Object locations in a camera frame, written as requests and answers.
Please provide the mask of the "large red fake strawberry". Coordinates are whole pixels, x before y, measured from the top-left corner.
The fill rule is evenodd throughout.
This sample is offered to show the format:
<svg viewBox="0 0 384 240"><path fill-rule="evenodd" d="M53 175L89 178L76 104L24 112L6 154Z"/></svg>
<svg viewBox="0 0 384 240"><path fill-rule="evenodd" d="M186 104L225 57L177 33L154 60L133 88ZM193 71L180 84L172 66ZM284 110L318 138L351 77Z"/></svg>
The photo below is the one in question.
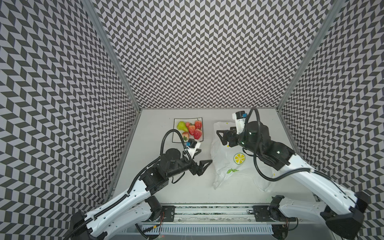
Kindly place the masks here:
<svg viewBox="0 0 384 240"><path fill-rule="evenodd" d="M183 132L182 138L183 138L183 141L186 143L190 139L189 132Z"/></svg>

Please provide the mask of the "white plastic bag lemon print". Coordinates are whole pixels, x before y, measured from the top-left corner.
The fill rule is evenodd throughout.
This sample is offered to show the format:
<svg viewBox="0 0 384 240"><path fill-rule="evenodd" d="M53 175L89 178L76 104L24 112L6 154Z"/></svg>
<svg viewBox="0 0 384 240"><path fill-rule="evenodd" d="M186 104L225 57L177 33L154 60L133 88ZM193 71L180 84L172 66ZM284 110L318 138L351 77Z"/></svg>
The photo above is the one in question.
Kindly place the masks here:
<svg viewBox="0 0 384 240"><path fill-rule="evenodd" d="M222 144L217 131L229 130L235 123L217 122L213 129L215 138L211 144L211 158L216 175L213 188L218 189L230 178L247 177L261 192L271 192L275 183L262 178L254 166L254 158L245 154L240 146L230 147L229 143Z"/></svg>

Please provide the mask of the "green fake pear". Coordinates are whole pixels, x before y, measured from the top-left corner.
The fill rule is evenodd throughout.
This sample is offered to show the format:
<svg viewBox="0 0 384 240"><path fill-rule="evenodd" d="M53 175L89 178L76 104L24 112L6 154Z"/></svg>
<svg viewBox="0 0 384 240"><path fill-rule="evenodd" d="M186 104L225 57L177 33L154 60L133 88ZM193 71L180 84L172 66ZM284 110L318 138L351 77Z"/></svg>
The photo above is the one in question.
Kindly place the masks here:
<svg viewBox="0 0 384 240"><path fill-rule="evenodd" d="M183 122L183 121L180 121L178 124L177 124L177 129L182 131L182 132L188 132L188 128L186 127L186 123Z"/></svg>

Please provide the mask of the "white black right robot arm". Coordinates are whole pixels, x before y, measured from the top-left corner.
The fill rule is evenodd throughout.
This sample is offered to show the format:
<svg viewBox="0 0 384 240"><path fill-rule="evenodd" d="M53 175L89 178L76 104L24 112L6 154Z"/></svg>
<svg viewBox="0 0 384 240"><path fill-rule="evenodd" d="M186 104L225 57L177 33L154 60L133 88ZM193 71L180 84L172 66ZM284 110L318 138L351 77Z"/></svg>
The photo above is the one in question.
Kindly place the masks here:
<svg viewBox="0 0 384 240"><path fill-rule="evenodd" d="M268 207L272 219L299 218L325 224L344 239L358 236L371 202L366 193L354 193L315 170L291 148L271 140L268 127L257 121L215 133L224 146L251 152L256 170L264 180L277 182L293 177L321 199L304 202L277 195Z"/></svg>

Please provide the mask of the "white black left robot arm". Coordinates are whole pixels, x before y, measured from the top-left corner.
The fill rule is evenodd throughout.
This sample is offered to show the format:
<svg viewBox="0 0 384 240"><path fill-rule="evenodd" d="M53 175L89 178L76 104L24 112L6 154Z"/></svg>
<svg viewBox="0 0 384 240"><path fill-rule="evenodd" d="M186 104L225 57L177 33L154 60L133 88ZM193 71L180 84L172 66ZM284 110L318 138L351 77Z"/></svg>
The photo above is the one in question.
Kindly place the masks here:
<svg viewBox="0 0 384 240"><path fill-rule="evenodd" d="M189 171L201 176L212 164L212 160L196 163L193 156L198 148L169 149L145 166L134 178L130 187L87 213L77 212L71 217L70 229L65 240L110 240L117 233L141 222L156 221L162 205L155 193L166 187L169 179Z"/></svg>

